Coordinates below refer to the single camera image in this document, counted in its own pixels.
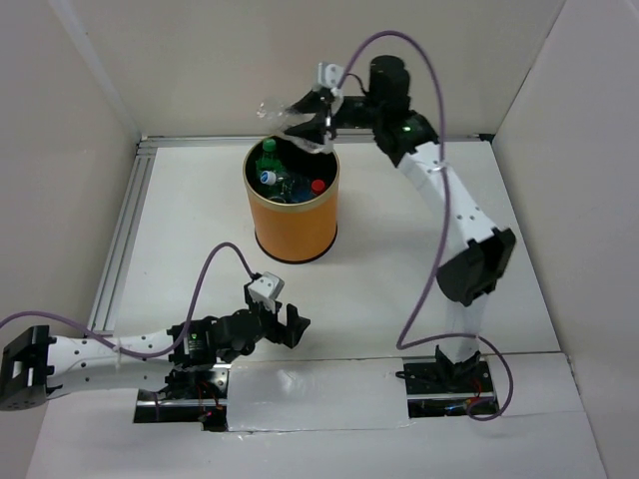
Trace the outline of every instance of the bottle cap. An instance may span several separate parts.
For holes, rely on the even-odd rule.
[[[315,195],[321,195],[325,189],[326,183],[324,183],[322,180],[313,180],[313,182],[311,183],[311,191]]]
[[[262,149],[265,152],[269,152],[269,153],[274,152],[277,147],[278,147],[278,143],[275,141],[274,138],[266,138],[262,142]]]
[[[278,176],[273,172],[262,172],[260,175],[260,182],[262,182],[263,185],[269,185],[271,187],[277,180]]]

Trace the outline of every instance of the white floor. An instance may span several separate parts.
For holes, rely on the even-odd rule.
[[[338,145],[339,233],[316,262],[285,265],[258,248],[242,177],[252,144],[161,148],[139,223],[116,333],[138,334],[184,320],[202,262],[230,240],[252,268],[286,283],[291,302],[312,326],[295,350],[262,341],[248,360],[399,356],[395,342],[428,275],[441,224],[410,182],[375,145]],[[557,351],[559,346],[490,145],[448,145],[448,157],[470,192],[517,246],[489,298],[482,333],[504,352]],[[210,269],[196,317],[243,307],[247,277],[225,251]],[[436,287],[409,338],[450,328],[448,301]],[[401,355],[432,354],[427,345]]]
[[[509,354],[515,391],[503,417],[409,419],[402,355],[394,345],[423,286],[440,225],[375,146],[339,145],[339,235],[316,262],[284,265],[258,248],[242,179],[251,143],[162,148],[154,164],[121,301],[118,335],[184,320],[202,262],[230,240],[256,271],[286,282],[281,299],[312,325],[295,350],[262,341],[234,364],[229,426],[133,424],[135,390],[94,391],[52,401],[30,479],[163,477],[562,478],[605,473],[566,358],[554,334],[490,146],[449,146],[449,158],[482,208],[518,244],[490,296],[482,334]],[[196,316],[244,306],[244,271],[223,252]],[[436,290],[416,338],[451,329]],[[488,356],[497,397],[502,365]]]

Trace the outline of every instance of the clear plastic bottle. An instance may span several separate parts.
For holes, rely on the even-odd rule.
[[[263,185],[276,188],[287,203],[303,203],[312,200],[315,195],[311,189],[311,180],[293,172],[263,172],[260,176]]]
[[[306,121],[306,116],[289,108],[289,104],[275,97],[266,98],[258,108],[258,118],[267,123],[272,133],[283,132],[286,128]]]

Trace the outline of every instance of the white wall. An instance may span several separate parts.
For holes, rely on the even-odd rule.
[[[388,28],[413,35],[437,67],[448,132],[495,133],[563,0],[56,0],[70,2],[143,133],[264,131],[267,96],[294,101],[322,60],[345,65]],[[431,82],[409,47],[382,40],[368,61],[398,54],[413,73],[415,108],[436,118]],[[348,82],[348,92],[357,93]]]
[[[86,320],[134,141],[45,0],[0,3],[0,65],[0,316]],[[18,322],[0,347],[43,321]],[[3,478],[25,476],[44,410],[0,413]]]
[[[568,0],[494,143],[610,479],[639,466],[637,6]]]

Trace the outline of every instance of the red wire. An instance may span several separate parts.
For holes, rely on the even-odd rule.
[[[472,378],[472,382],[475,385],[475,397],[479,397],[481,395],[481,382],[476,378]]]
[[[209,390],[211,391],[211,396],[216,401],[216,409],[222,410],[223,408],[222,408],[222,406],[220,406],[220,401],[218,400],[218,396],[216,396],[216,392],[215,392],[213,386],[211,384],[209,384],[208,382],[206,382],[206,381],[202,381],[201,384],[207,389],[209,389],[209,386],[211,386],[211,388]]]

